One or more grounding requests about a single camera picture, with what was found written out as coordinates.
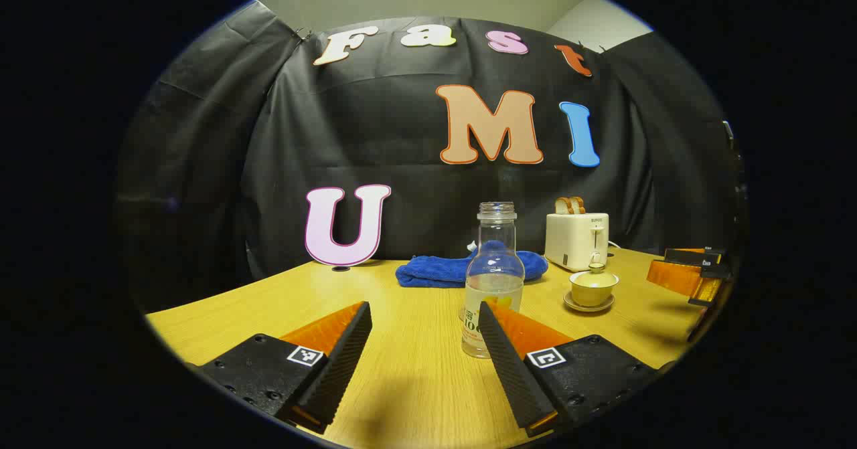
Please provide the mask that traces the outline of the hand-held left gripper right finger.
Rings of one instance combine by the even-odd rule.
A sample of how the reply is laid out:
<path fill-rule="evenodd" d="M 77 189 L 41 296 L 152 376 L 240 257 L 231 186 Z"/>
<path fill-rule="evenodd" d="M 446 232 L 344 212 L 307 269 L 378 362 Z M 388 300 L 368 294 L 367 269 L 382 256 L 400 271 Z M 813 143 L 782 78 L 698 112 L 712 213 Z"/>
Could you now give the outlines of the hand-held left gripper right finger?
<path fill-rule="evenodd" d="M 512 415 L 530 437 L 580 427 L 664 372 L 606 337 L 573 339 L 496 300 L 481 302 L 479 329 Z"/>

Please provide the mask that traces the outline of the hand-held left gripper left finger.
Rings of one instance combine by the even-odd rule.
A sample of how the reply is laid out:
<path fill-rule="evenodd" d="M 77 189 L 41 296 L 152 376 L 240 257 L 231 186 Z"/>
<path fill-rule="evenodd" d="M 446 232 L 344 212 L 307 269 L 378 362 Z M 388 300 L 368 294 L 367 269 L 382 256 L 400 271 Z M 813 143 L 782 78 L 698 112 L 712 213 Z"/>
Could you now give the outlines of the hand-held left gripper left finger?
<path fill-rule="evenodd" d="M 324 434 L 372 330 L 366 300 L 280 337 L 257 333 L 189 368 L 248 406 Z"/>

